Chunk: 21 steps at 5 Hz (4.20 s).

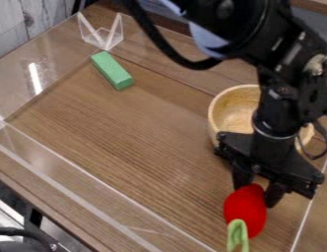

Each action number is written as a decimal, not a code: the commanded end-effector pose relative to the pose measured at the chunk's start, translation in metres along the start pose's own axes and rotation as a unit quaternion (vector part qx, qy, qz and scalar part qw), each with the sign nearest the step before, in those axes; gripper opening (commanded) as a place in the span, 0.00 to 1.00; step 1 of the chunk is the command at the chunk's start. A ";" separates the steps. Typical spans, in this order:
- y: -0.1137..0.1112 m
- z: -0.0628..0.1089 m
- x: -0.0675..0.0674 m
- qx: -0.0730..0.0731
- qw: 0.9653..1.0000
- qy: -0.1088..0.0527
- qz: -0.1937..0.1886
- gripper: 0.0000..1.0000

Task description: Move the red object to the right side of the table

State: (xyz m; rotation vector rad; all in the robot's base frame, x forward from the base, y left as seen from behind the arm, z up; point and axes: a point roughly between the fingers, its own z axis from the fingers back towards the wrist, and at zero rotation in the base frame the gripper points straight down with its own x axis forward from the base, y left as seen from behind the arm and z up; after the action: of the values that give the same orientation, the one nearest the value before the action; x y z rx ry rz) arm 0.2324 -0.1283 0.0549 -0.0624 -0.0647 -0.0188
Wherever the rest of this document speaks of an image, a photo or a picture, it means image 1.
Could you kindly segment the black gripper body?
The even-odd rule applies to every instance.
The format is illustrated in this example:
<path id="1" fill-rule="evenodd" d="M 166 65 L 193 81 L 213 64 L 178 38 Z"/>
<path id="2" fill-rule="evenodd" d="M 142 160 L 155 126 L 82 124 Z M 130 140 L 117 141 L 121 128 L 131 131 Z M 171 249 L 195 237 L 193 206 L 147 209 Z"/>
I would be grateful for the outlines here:
<path id="1" fill-rule="evenodd" d="M 260 133 L 218 132 L 216 139 L 214 152 L 230 165 L 234 162 L 248 165 L 254 175 L 266 178 L 269 183 L 284 184 L 288 193 L 313 198 L 324 175 L 298 153 L 293 138 L 276 140 Z"/>

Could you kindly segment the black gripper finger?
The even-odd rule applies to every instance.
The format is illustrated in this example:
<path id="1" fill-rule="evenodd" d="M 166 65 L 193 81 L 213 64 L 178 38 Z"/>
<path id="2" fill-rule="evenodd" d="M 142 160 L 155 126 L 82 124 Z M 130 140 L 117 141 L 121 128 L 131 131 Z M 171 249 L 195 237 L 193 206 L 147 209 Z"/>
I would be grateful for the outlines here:
<path id="1" fill-rule="evenodd" d="M 238 190 L 241 187 L 248 186 L 254 179 L 254 172 L 245 164 L 234 162 L 232 164 L 232 181 L 233 188 Z"/>
<path id="2" fill-rule="evenodd" d="M 270 182 L 265 191 L 265 205 L 272 208 L 286 193 L 286 186 L 280 182 Z"/>

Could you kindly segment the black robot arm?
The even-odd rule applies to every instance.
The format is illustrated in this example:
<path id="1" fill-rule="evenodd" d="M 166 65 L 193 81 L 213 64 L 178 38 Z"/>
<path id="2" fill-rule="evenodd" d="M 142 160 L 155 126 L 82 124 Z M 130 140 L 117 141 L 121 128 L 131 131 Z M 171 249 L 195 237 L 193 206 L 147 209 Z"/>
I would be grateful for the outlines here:
<path id="1" fill-rule="evenodd" d="M 202 51 L 256 66 L 260 101 L 250 134 L 218 131 L 216 153 L 232 165 L 233 186 L 261 175 L 265 204 L 284 194 L 314 196 L 322 173 L 300 151 L 298 132 L 327 115 L 327 41 L 290 11 L 288 0 L 165 0 L 190 23 Z"/>

